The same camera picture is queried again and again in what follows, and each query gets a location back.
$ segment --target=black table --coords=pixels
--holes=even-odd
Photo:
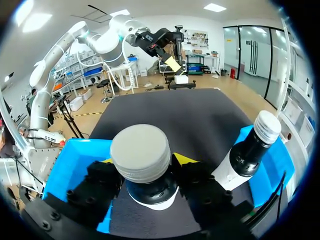
[[[172,152],[217,167],[235,143],[240,129],[251,125],[248,117],[218,89],[179,89],[116,97],[95,126],[90,138],[112,140],[135,124],[150,124],[167,136]],[[248,200],[251,190],[244,183],[233,190],[235,205]],[[287,205],[284,191],[281,205]],[[275,205],[253,230],[260,236],[276,220]],[[125,185],[113,201],[110,233],[131,238],[168,238],[200,230],[187,202],[178,194],[163,211],[137,204]]]

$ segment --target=bottle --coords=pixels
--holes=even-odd
[[[235,144],[213,171],[215,180],[229,191],[248,181],[259,169],[262,157],[280,132],[279,120],[272,113],[262,110],[245,140]]]
[[[163,131],[148,124],[127,127],[112,140],[110,156],[134,201],[158,211],[173,204],[179,187],[169,168],[171,151]]]

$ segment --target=red fire extinguisher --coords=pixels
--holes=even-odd
[[[236,69],[235,68],[231,68],[230,78],[232,78],[232,79],[236,78]]]

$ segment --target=bottle cap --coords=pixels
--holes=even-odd
[[[138,184],[161,177],[171,161],[167,136],[148,124],[133,125],[119,132],[112,140],[110,156],[118,172]]]
[[[273,144],[280,132],[281,124],[279,120],[269,111],[259,112],[253,124],[256,135],[266,144]]]

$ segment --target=glass door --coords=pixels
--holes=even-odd
[[[224,28],[224,69],[230,74],[235,69],[235,77],[238,75],[239,66],[239,34],[238,27]]]
[[[287,44],[283,31],[271,29],[272,35],[272,71],[271,81],[266,95],[268,100],[275,108],[279,107],[281,93],[285,87],[287,74]]]
[[[239,80],[265,97],[271,65],[271,39],[269,28],[240,27],[241,61]]]

